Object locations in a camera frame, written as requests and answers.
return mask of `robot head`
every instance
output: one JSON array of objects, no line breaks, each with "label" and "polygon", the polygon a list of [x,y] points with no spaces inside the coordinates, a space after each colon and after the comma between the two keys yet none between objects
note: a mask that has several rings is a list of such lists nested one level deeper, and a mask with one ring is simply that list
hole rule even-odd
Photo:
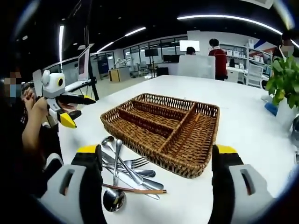
[{"label": "robot head", "polygon": [[63,73],[50,73],[45,70],[42,77],[43,96],[55,98],[65,92],[65,77]]}]

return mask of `robot eye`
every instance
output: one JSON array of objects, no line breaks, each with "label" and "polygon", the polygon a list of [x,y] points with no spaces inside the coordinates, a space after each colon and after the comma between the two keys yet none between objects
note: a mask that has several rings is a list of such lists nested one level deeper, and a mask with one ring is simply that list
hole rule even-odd
[{"label": "robot eye", "polygon": [[62,86],[63,83],[64,83],[63,79],[60,78],[60,79],[58,80],[58,86]]}]

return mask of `potted plant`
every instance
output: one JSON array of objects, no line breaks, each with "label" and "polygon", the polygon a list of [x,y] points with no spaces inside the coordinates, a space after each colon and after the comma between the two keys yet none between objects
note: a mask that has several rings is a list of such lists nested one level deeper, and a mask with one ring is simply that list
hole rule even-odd
[{"label": "potted plant", "polygon": [[273,94],[274,105],[278,106],[277,120],[290,130],[299,107],[299,65],[294,57],[275,60],[272,64],[274,75],[270,77],[266,90]]}]

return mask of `chopsticks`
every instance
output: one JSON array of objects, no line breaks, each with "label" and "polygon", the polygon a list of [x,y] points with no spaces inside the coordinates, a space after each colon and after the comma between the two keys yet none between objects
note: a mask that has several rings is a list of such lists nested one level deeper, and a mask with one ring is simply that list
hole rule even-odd
[{"label": "chopsticks", "polygon": [[136,194],[154,194],[154,195],[159,195],[159,194],[166,194],[167,190],[139,190],[139,189],[129,189],[129,188],[121,188],[118,186],[113,186],[113,185],[109,185],[109,184],[105,184],[103,183],[102,186],[104,187],[108,187],[108,188],[112,188],[112,189],[116,189],[116,190],[123,190],[123,191],[127,191],[127,192],[132,192],[132,193],[136,193]]},{"label": "chopsticks", "polygon": [[178,153],[179,153],[179,151],[181,150],[182,146],[185,144],[185,142],[186,142],[187,138],[190,136],[191,132],[193,131],[193,129],[194,129],[194,126],[195,126],[196,122],[197,122],[197,121],[198,121],[198,119],[199,119],[199,116],[200,116],[200,113],[198,113],[198,115],[196,116],[196,119],[195,119],[195,121],[194,121],[194,123],[193,123],[193,125],[192,125],[191,129],[189,130],[189,132],[188,132],[188,134],[186,135],[186,137],[185,137],[185,139],[184,139],[183,143],[182,143],[182,144],[179,146],[179,148],[177,149],[177,152],[174,154],[174,156],[173,156],[173,157],[176,157],[176,156],[177,156],[177,154],[178,154]]}]

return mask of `woven tray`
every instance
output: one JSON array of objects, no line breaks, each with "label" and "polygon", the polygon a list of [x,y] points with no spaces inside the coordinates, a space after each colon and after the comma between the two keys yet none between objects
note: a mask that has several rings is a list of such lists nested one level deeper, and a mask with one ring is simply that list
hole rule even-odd
[{"label": "woven tray", "polygon": [[215,105],[145,93],[100,119],[134,152],[175,174],[195,178],[211,159],[219,116]]}]

